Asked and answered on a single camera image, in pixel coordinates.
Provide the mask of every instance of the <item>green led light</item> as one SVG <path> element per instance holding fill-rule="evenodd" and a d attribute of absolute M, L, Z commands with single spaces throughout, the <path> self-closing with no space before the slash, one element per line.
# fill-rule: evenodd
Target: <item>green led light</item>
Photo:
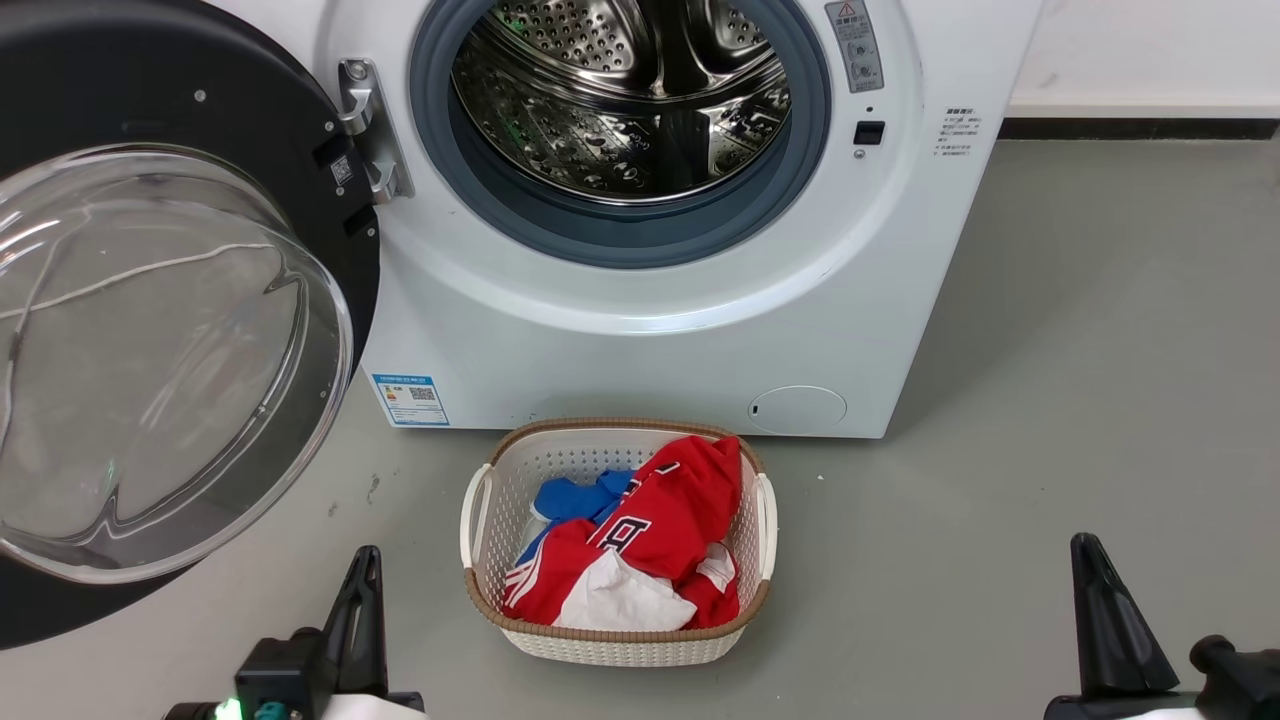
<path fill-rule="evenodd" d="M 214 720 L 241 720 L 239 698 L 230 698 L 218 706 L 214 711 Z"/>

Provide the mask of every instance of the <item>blue cloth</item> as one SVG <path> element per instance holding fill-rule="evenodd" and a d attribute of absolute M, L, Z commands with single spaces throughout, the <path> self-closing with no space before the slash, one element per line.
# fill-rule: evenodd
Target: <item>blue cloth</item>
<path fill-rule="evenodd" d="M 608 520 L 622 503 L 622 496 L 634 477 L 635 470 L 605 470 L 595 478 L 595 484 L 590 486 L 576 486 L 568 478 L 553 478 L 543 483 L 543 487 L 538 488 L 538 496 L 534 497 L 534 512 L 550 520 L 550 524 L 529 543 L 516 560 L 516 565 L 532 560 L 538 546 L 556 525 L 579 518 L 591 520 L 596 525 Z"/>

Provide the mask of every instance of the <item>washing machine door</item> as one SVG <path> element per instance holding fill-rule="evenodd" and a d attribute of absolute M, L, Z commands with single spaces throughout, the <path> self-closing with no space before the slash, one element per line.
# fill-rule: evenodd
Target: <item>washing machine door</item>
<path fill-rule="evenodd" d="M 195 0 L 0 3 L 0 647 L 151 592 L 315 454 L 378 291 L 300 63 Z"/>

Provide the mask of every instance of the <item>sticker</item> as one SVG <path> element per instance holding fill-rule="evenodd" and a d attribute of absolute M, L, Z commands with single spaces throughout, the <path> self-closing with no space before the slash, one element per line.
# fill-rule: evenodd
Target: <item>sticker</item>
<path fill-rule="evenodd" d="M 435 383 L 425 375 L 374 375 L 392 423 L 397 425 L 448 425 Z"/>
<path fill-rule="evenodd" d="M 351 160 L 348 160 L 346 155 L 334 160 L 333 164 L 329 165 L 329 172 L 333 173 L 333 179 L 339 187 L 347 184 L 347 181 L 349 181 L 355 174 L 351 172 Z"/>
<path fill-rule="evenodd" d="M 978 145 L 982 118 L 973 108 L 947 108 L 938 128 L 933 155 L 941 158 L 968 158 Z"/>
<path fill-rule="evenodd" d="M 840 56 L 845 61 L 849 92 L 867 92 L 884 87 L 876 31 L 872 29 L 872 17 L 867 14 L 863 0 L 827 3 L 826 9 L 831 29 L 836 31 L 836 40 L 840 41 Z"/>

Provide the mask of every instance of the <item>white wall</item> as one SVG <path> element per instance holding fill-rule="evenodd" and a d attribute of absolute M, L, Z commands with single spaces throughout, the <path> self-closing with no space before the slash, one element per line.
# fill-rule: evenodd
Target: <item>white wall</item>
<path fill-rule="evenodd" d="M 1280 118 L 1280 0 L 1046 0 L 1009 114 Z"/>

